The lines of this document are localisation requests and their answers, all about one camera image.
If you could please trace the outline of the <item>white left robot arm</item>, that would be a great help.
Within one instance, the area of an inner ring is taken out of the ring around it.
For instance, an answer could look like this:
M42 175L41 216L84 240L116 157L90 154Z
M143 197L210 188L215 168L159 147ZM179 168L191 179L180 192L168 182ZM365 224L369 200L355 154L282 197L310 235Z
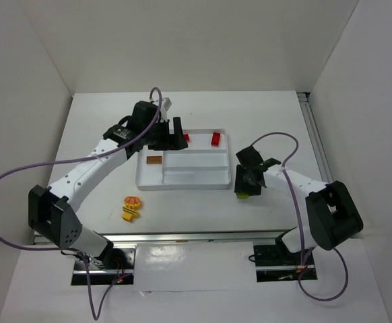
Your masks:
M28 225L61 250L86 254L99 268L116 260L125 264L125 255L105 236L84 227L76 212L101 181L144 147L154 151L188 147L180 118L167 117L171 105L169 98L137 102L131 115L104 133L88 160L46 188L32 188Z

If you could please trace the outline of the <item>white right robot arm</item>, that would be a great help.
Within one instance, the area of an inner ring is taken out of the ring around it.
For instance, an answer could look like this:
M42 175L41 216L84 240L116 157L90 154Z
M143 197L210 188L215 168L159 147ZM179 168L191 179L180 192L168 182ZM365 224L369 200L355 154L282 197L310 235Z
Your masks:
M315 247L329 251L363 230L364 222L343 182L306 177L275 158L263 159L252 145L236 157L234 192L239 199L260 196L270 188L289 196L298 211L297 227L275 239L283 253Z

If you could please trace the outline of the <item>green lego piece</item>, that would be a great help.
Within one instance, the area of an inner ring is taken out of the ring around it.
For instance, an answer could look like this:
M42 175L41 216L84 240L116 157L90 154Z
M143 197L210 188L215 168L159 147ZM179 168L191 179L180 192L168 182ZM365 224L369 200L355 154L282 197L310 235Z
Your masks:
M236 197L237 197L237 199L244 200L244 199L248 199L250 197L250 195L247 193L236 193Z

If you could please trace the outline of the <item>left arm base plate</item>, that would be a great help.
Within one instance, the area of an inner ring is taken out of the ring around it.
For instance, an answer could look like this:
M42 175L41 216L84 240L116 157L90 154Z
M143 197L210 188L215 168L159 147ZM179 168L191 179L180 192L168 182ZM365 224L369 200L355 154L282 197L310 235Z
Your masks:
M107 286L117 279L117 285L132 285L134 282L134 265L136 256L135 243L119 243L112 260L104 266L100 261L89 257L88 269L90 281L93 286ZM61 254L73 260L71 286L86 286L86 268L82 259L76 257L70 250L62 250Z

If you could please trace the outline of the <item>brown lego plate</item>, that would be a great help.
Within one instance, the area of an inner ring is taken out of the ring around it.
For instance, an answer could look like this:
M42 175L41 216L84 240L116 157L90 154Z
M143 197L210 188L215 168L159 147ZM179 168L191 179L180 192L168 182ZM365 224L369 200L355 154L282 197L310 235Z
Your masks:
M163 158L161 155L159 156L147 156L146 164L147 165L162 165Z

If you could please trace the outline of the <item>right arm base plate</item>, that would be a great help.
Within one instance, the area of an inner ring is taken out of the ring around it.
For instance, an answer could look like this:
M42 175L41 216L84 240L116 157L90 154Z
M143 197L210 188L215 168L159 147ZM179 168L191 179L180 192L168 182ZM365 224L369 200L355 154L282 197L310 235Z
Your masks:
M287 253L274 244L254 245L248 260L255 265L258 283L297 281L301 274L303 280L318 279L312 256L302 266L299 252Z

